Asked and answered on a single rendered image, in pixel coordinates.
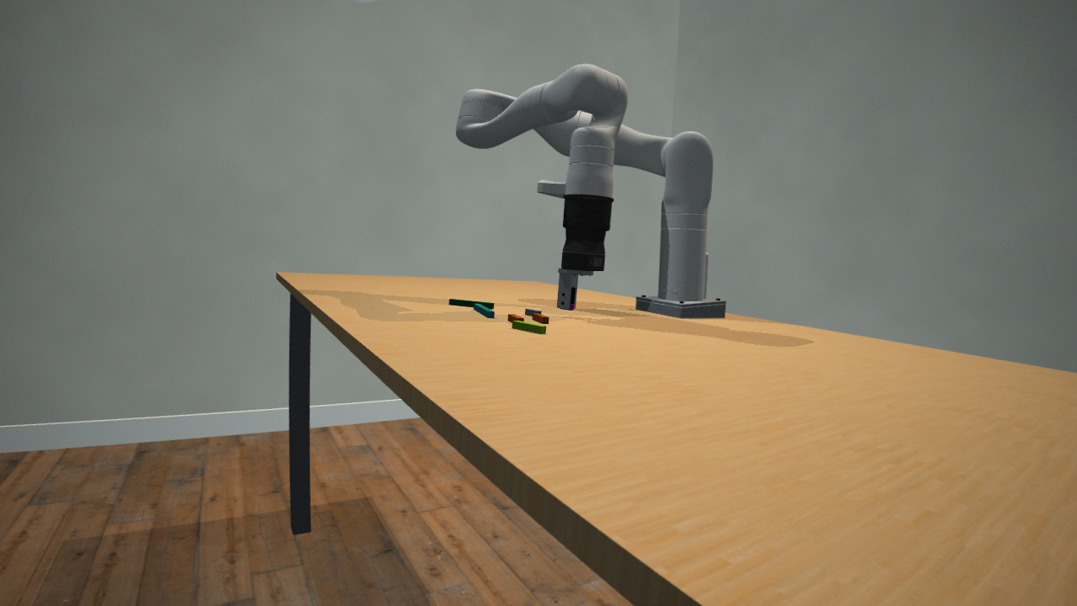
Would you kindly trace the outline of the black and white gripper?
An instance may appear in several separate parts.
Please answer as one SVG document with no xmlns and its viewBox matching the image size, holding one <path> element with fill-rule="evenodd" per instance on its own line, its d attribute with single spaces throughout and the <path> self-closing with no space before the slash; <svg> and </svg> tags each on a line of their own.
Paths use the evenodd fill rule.
<svg viewBox="0 0 1077 606">
<path fill-rule="evenodd" d="M 614 168 L 602 163 L 570 163 L 567 183 L 538 181 L 536 193 L 565 199 L 557 308 L 576 308 L 578 274 L 604 271 L 604 239 L 609 231 L 614 189 Z M 573 276 L 573 277 L 572 277 Z"/>
</svg>

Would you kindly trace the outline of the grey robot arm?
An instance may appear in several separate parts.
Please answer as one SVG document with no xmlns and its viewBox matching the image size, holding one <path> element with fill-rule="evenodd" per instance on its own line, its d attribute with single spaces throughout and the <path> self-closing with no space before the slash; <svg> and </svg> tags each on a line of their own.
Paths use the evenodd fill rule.
<svg viewBox="0 0 1077 606">
<path fill-rule="evenodd" d="M 710 141 L 695 131 L 674 138 L 638 133 L 623 125 L 627 105 L 623 77 L 581 64 L 518 98 L 466 91 L 454 135 L 465 145 L 488 149 L 535 130 L 570 163 L 635 167 L 665 177 L 658 298 L 703 300 L 714 167 Z"/>
</svg>

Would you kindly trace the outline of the lime green rod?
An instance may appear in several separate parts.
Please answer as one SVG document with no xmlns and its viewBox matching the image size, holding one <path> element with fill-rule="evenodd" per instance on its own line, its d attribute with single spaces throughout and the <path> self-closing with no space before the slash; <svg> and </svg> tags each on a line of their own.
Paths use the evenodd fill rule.
<svg viewBox="0 0 1077 606">
<path fill-rule="evenodd" d="M 537 334 L 546 334 L 546 326 L 534 325 L 533 323 L 522 322 L 522 321 L 512 321 L 512 327 L 517 330 L 522 332 L 533 332 Z"/>
</svg>

